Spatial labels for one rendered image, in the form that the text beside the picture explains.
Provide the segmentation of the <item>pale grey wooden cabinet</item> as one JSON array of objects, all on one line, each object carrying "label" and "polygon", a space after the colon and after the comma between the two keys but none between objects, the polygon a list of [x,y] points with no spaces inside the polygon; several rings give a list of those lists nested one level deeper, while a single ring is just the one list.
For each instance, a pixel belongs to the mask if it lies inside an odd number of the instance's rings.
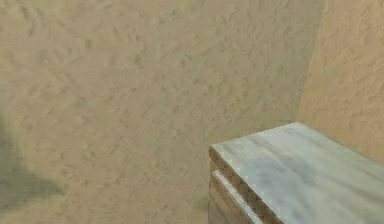
[{"label": "pale grey wooden cabinet", "polygon": [[384,164],[299,122],[209,148],[209,224],[384,224]]}]

